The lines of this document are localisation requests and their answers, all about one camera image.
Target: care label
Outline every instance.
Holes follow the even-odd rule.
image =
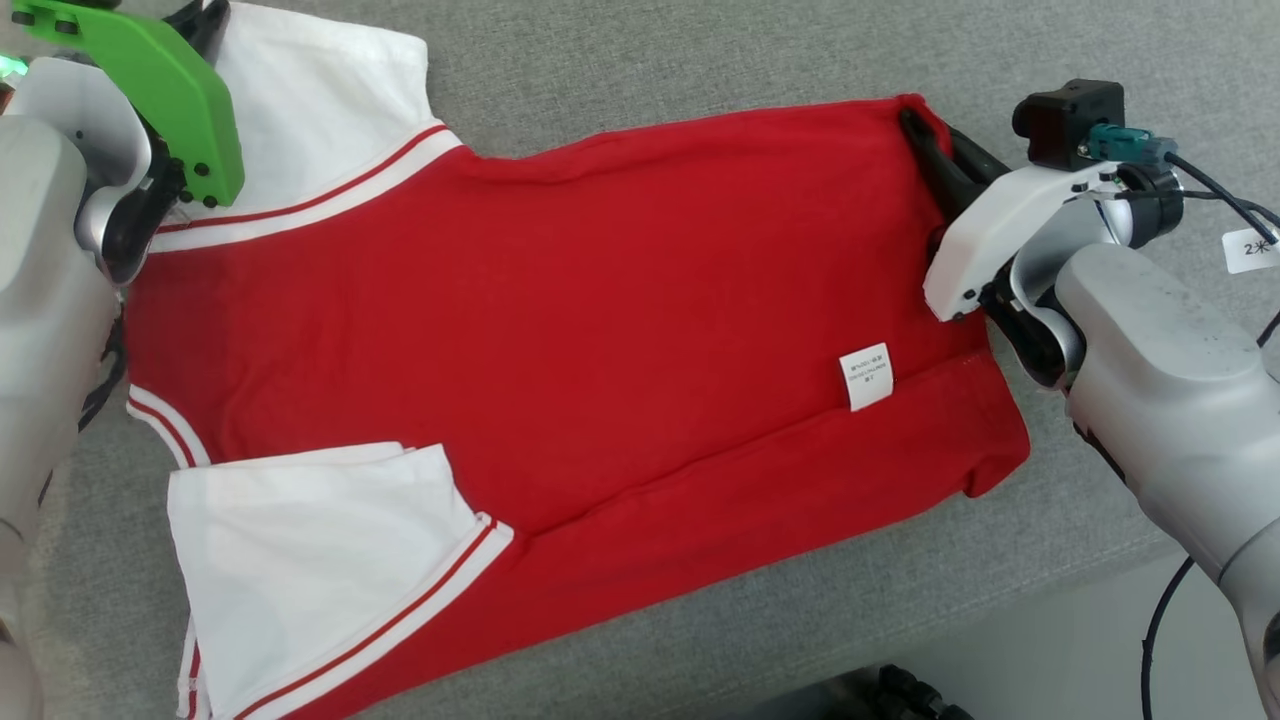
[[[888,346],[883,342],[840,359],[849,389],[849,409],[861,410],[893,395],[893,366],[888,363]]]
[[[1224,234],[1222,252],[1226,254],[1226,272],[1233,275],[1280,265],[1280,245],[1271,245],[1253,228]]]

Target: red and white shirt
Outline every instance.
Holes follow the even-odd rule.
[[[243,195],[157,237],[127,325],[129,409],[196,468],[192,716],[344,716],[1029,451],[983,322],[923,300],[916,96],[509,160],[431,115],[416,38],[237,5],[218,70]]]

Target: gray couch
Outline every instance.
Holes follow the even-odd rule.
[[[161,14],[179,0],[128,1]],[[428,40],[433,108],[483,152],[525,155],[614,128],[730,110],[923,92],[1014,164],[1009,115],[1071,77],[1116,79],[1157,128],[1240,195],[1280,206],[1280,4],[1274,0],[292,0]],[[32,49],[13,28],[0,45]],[[1276,275],[1229,277],[1198,204],[1148,250],[1248,328]],[[874,662],[1171,544],[996,341],[1032,461],[840,543],[460,673],[369,717],[708,717]],[[51,489],[24,597],[51,717],[166,717],[186,601],[164,515],[172,461],[119,402]]]

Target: white fabric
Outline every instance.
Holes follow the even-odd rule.
[[[321,201],[308,202],[287,213],[273,213],[265,217],[248,215],[233,224],[196,224],[180,231],[166,232],[156,236],[155,242],[151,245],[151,252],[175,252],[212,245],[244,242],[311,223],[319,223],[374,200],[413,177],[440,155],[460,145],[462,145],[462,141],[457,136],[439,127],[436,132],[429,136],[410,140],[407,151],[402,151],[404,146],[397,145],[394,150],[388,152],[388,155],[393,156],[372,160],[367,170],[361,169],[355,172],[358,182],[349,183],[342,192],[326,193]]]
[[[178,470],[169,521],[214,717],[264,698],[248,716],[278,717],[320,697],[430,620],[511,541],[467,507],[440,446]]]
[[[376,442],[349,447],[337,447],[298,452],[294,455],[279,455],[275,457],[259,457],[255,460],[241,460],[238,462],[224,462],[220,468],[287,468],[289,465],[357,465],[360,462],[376,462],[390,460],[402,455],[404,448],[398,442]],[[212,717],[209,707],[209,688],[205,680],[204,669],[196,662],[196,625],[187,621],[187,637],[182,647],[182,667],[178,671],[178,717],[186,720],[206,720]]]
[[[426,42],[408,35],[232,3],[214,68],[232,95],[244,187],[230,208],[180,206],[192,220],[316,197],[439,124]]]

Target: striped trim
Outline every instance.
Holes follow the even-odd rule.
[[[250,215],[201,218],[161,227],[151,252],[177,252],[244,242],[326,220],[390,191],[462,141],[443,124],[419,132],[367,172],[305,202]]]
[[[205,451],[205,445],[200,442],[191,423],[173,405],[138,386],[131,386],[129,400],[125,402],[124,410],[151,425],[151,429],[169,446],[179,468],[209,465],[209,452]]]
[[[196,650],[196,625],[187,620],[187,637],[182,641],[182,667],[178,671],[178,717],[195,720],[200,698],[196,679],[200,676],[200,651]]]
[[[283,717],[307,706],[370,667],[444,610],[511,544],[511,528],[484,512],[476,518],[480,523],[470,533],[471,539],[458,543],[453,560],[443,562],[436,577],[425,580],[426,589],[415,600],[340,655],[248,703],[244,710],[234,714],[234,719]],[[216,712],[216,716],[230,715]]]

